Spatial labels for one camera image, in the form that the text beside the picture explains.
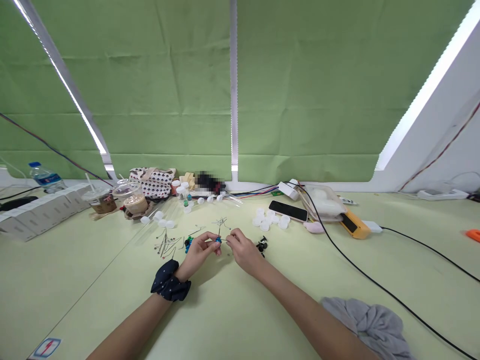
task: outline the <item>gray cloth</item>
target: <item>gray cloth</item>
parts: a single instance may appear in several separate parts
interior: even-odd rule
[[[323,307],[383,360],[415,360],[402,336],[402,319],[382,305],[324,297]]]

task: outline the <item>water bottle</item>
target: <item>water bottle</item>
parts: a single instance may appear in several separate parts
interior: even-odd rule
[[[31,162],[30,176],[38,185],[43,187],[45,192],[49,194],[66,189],[62,178],[56,173],[42,166],[39,162]]]

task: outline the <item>navy scrunchie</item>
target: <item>navy scrunchie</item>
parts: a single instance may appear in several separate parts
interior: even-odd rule
[[[150,292],[161,295],[165,300],[175,302],[183,301],[190,290],[191,281],[180,282],[174,272],[179,268],[178,261],[168,260],[155,275],[155,280],[151,286]]]

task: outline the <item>patterned bag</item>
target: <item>patterned bag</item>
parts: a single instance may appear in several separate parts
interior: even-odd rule
[[[130,181],[141,184],[143,194],[150,199],[165,199],[170,195],[170,184],[175,169],[159,170],[156,167],[136,167],[130,170]]]

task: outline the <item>forearm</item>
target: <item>forearm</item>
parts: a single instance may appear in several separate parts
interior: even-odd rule
[[[171,304],[160,295],[152,294],[102,341],[87,360],[133,359]]]
[[[307,293],[265,262],[255,276],[282,304],[323,360],[378,359]]]

